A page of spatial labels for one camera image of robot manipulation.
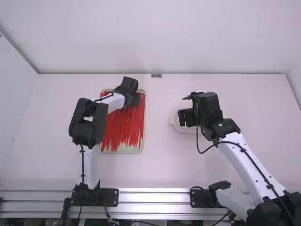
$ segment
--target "red brush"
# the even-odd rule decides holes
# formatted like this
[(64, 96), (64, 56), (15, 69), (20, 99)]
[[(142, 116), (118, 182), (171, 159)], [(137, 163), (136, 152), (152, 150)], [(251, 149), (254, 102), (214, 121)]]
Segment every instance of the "red brush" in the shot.
[[(132, 147), (139, 152), (143, 147), (144, 134), (144, 110), (145, 93), (137, 92), (141, 95), (139, 106), (129, 106), (127, 109), (116, 110), (108, 114), (106, 133), (101, 145), (101, 151), (116, 152), (120, 145)], [(103, 97), (108, 94), (104, 91), (100, 94)]]

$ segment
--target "aluminum rail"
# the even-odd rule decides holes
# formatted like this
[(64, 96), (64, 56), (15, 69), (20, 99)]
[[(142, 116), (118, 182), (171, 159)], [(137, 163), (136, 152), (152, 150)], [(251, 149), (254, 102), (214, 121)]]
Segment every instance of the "aluminum rail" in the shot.
[[(192, 208), (189, 189), (119, 188), (119, 204), (108, 207), (116, 219), (219, 220), (226, 208)], [(60, 218), (63, 201), (70, 191), (4, 190), (0, 188), (0, 218)], [(79, 207), (71, 207), (68, 218), (77, 218)], [(83, 207), (81, 218), (106, 218), (103, 207)]]

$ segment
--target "white wall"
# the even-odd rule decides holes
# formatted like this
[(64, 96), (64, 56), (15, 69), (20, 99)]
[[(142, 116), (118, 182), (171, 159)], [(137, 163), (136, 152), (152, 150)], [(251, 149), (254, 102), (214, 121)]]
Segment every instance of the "white wall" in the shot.
[(0, 37), (0, 171), (25, 111), (37, 73)]
[(299, 0), (3, 0), (42, 73), (286, 73), (301, 104)]

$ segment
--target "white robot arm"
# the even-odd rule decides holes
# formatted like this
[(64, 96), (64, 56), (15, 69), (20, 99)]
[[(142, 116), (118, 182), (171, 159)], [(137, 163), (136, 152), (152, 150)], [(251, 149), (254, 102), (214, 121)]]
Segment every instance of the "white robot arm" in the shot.
[(216, 93), (191, 92), (193, 107), (178, 111), (180, 126), (197, 126), (231, 162), (250, 193), (249, 196), (226, 186), (216, 188), (218, 203), (232, 210), (247, 226), (301, 225), (301, 195), (289, 193), (256, 158), (232, 119), (224, 119)]

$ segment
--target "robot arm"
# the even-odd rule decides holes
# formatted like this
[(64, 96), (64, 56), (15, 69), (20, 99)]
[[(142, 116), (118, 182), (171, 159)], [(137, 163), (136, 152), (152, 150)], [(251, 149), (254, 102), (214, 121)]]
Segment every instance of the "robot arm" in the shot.
[(193, 107), (178, 111), (180, 125), (199, 126), (204, 137), (231, 162), (251, 196), (250, 200), (235, 189), (217, 189), (218, 202), (250, 226), (300, 225), (301, 195), (288, 193), (265, 169), (236, 123), (223, 118), (217, 94), (197, 91), (184, 99), (191, 99)]
[(69, 135), (76, 145), (81, 145), (83, 152), (83, 172), (77, 182), (95, 189), (99, 184), (97, 177), (97, 158), (93, 147), (103, 140), (107, 116), (111, 112), (127, 108), (129, 105), (140, 104), (140, 94), (137, 93), (138, 81), (124, 77), (120, 86), (98, 99), (81, 98), (78, 100), (69, 126)]

